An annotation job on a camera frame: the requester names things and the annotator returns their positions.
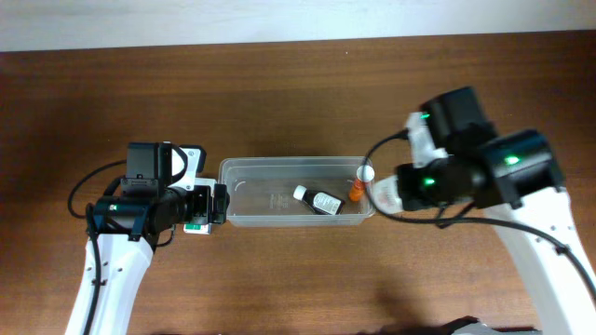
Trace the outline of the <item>clear plastic container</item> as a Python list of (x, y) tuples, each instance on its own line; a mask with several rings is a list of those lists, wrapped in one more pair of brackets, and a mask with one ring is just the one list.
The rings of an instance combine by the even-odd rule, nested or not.
[[(227, 219), (237, 227), (358, 225), (374, 214), (366, 198), (348, 193), (361, 156), (241, 157), (225, 159), (219, 183), (227, 187)], [(315, 213), (293, 197), (297, 186), (323, 191), (344, 202), (335, 216)]]

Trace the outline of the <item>white tube bottle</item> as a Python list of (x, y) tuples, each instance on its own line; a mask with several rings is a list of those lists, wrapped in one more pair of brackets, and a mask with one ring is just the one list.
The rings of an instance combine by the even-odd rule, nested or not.
[(372, 199), (382, 212), (391, 215), (401, 213), (403, 205), (398, 194), (398, 177), (393, 175), (376, 182), (372, 188)]

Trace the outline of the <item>orange glue stick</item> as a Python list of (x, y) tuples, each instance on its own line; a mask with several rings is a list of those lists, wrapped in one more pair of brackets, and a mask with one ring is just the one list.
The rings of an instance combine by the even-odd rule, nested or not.
[(363, 165), (357, 169), (356, 178), (348, 193), (352, 202), (358, 202), (365, 194), (368, 184), (374, 179), (374, 169), (370, 165)]

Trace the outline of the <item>small black white-capped bottle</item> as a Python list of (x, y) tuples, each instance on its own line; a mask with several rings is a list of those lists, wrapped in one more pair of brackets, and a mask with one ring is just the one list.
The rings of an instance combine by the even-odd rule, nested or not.
[(293, 198), (308, 205), (318, 215), (339, 215), (345, 201), (332, 194), (307, 189), (298, 185), (292, 194)]

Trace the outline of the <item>white green medicine box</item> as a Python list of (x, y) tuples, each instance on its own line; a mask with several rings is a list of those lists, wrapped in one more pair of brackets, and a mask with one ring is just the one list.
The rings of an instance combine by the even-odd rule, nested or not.
[(183, 230), (187, 234), (192, 235), (209, 235), (211, 233), (211, 226), (209, 224), (200, 225), (200, 224), (185, 224), (183, 226)]

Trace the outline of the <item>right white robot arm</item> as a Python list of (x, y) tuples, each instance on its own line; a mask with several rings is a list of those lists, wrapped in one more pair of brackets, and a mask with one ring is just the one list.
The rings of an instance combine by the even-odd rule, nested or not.
[(440, 133), (407, 127), (413, 162), (398, 167), (402, 209), (467, 203), (435, 219), (440, 228), (476, 222), (494, 227), (537, 311), (544, 334), (595, 331), (595, 274), (576, 232), (571, 199), (546, 139), (533, 130), (500, 137), (488, 127)]

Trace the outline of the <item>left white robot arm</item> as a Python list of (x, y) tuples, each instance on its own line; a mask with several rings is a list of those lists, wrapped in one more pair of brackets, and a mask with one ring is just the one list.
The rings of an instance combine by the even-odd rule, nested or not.
[(230, 195), (223, 184), (170, 186), (161, 194), (115, 190), (114, 180), (96, 204), (86, 207), (85, 267), (68, 334), (125, 334), (142, 279), (158, 248), (159, 237), (177, 225), (222, 224)]

